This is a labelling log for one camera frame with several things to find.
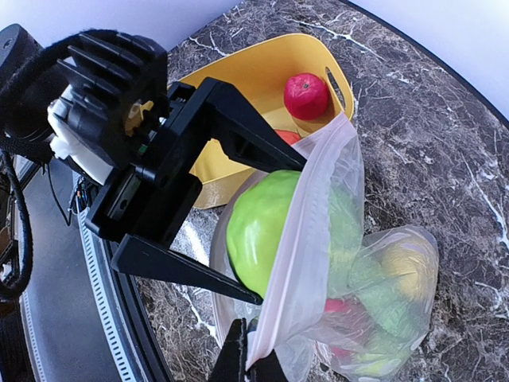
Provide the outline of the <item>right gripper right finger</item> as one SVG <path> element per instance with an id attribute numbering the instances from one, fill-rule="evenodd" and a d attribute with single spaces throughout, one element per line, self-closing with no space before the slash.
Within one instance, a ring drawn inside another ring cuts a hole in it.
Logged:
<path id="1" fill-rule="evenodd" d="M 288 381 L 274 350 L 267 357 L 256 361 L 247 370 L 247 380 L 250 382 Z"/>

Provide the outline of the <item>yellow toy lemon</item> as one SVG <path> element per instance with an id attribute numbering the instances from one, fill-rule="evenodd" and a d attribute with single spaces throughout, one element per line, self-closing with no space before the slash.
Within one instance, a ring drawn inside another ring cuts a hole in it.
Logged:
<path id="1" fill-rule="evenodd" d="M 389 244 L 381 258 L 382 269 L 398 284 L 399 292 L 412 301 L 425 301 L 434 292 L 436 253 L 424 240 L 400 240 Z"/>

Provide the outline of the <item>green toy apple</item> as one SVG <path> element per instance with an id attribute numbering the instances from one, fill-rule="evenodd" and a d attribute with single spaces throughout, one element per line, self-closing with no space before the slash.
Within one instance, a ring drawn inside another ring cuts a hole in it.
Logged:
<path id="1" fill-rule="evenodd" d="M 262 298 L 300 176 L 294 170 L 269 173 L 237 199 L 227 224 L 227 253 L 235 276 Z"/>

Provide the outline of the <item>clear dotted zip bag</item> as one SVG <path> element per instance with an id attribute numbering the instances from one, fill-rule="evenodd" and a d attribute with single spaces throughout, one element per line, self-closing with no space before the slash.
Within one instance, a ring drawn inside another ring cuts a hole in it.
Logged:
<path id="1" fill-rule="evenodd" d="M 212 297 L 218 337 L 246 320 L 247 363 L 274 353 L 289 381 L 314 356 L 351 381 L 388 381 L 429 331 L 438 248 L 424 228 L 366 234 L 364 164 L 345 115 L 295 144 L 302 171 L 253 173 L 223 210 L 210 265 L 261 305 Z"/>

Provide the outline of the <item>yellow plastic basket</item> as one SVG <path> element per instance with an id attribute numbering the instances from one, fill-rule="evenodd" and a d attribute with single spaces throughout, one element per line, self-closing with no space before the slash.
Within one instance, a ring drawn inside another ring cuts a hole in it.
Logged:
<path id="1" fill-rule="evenodd" d="M 294 118 L 283 101 L 287 80 L 304 72 L 320 77 L 330 94 L 327 111 L 312 121 Z M 301 137 L 321 129 L 340 113 L 352 117 L 355 110 L 352 90 L 336 58 L 308 34 L 290 33 L 252 45 L 197 69 L 181 82 L 198 87 L 207 77 L 233 84 L 274 129 Z M 191 168 L 203 184 L 195 208 L 227 204 L 253 172 L 230 160 L 217 140 L 209 141 Z"/>

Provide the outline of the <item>green toy grapes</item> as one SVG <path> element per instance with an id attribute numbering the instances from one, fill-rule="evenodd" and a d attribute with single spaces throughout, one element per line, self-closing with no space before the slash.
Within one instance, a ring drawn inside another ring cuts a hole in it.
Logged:
<path id="1" fill-rule="evenodd" d="M 342 191 L 332 192 L 331 244 L 328 295 L 354 296 L 365 307 L 371 334 L 355 356 L 364 374 L 385 375 L 386 364 L 401 364 L 411 352 L 410 345 L 424 332 L 418 310 L 425 301 L 412 301 L 398 290 L 397 282 L 381 265 L 383 251 L 400 240 L 425 240 L 416 228 L 394 228 L 364 236 L 359 222 L 361 208 Z"/>

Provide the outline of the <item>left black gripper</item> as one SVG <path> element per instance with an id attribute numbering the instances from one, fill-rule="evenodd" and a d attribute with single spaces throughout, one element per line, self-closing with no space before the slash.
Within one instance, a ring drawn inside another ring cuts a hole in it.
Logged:
<path id="1" fill-rule="evenodd" d="M 57 61 L 68 86 L 48 108 L 55 156 L 100 187 L 87 215 L 97 236 L 170 243 L 202 188 L 192 165 L 212 139 L 232 161 L 267 173 L 304 168 L 233 85 L 167 83 L 167 53 L 126 33 L 79 34 Z"/>

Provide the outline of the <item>red toy tomato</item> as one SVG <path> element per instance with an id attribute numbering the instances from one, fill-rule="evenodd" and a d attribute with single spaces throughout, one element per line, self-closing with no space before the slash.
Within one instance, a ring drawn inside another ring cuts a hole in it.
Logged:
<path id="1" fill-rule="evenodd" d="M 372 320 L 358 298 L 328 299 L 324 308 L 325 337 L 332 353 L 351 360 L 366 345 L 371 334 Z"/>

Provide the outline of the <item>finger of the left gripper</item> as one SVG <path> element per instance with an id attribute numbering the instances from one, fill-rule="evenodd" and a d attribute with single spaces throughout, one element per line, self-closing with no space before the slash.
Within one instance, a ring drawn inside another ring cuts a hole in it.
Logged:
<path id="1" fill-rule="evenodd" d="M 128 275 L 199 287 L 257 306 L 262 304 L 262 297 L 234 279 L 138 236 L 124 236 L 113 255 L 111 267 Z"/>

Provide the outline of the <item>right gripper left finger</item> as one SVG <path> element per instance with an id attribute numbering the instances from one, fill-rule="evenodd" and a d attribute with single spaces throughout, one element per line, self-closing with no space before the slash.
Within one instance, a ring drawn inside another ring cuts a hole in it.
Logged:
<path id="1" fill-rule="evenodd" d="M 247 322 L 235 319 L 208 381 L 241 382 L 245 380 L 247 361 Z"/>

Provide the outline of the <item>red toy apple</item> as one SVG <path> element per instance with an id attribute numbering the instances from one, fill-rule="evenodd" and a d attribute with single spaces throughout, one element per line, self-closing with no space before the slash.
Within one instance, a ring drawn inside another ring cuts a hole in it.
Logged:
<path id="1" fill-rule="evenodd" d="M 314 120 L 326 112 L 329 90 L 320 77 L 304 72 L 286 81 L 283 100 L 287 111 L 294 118 Z"/>

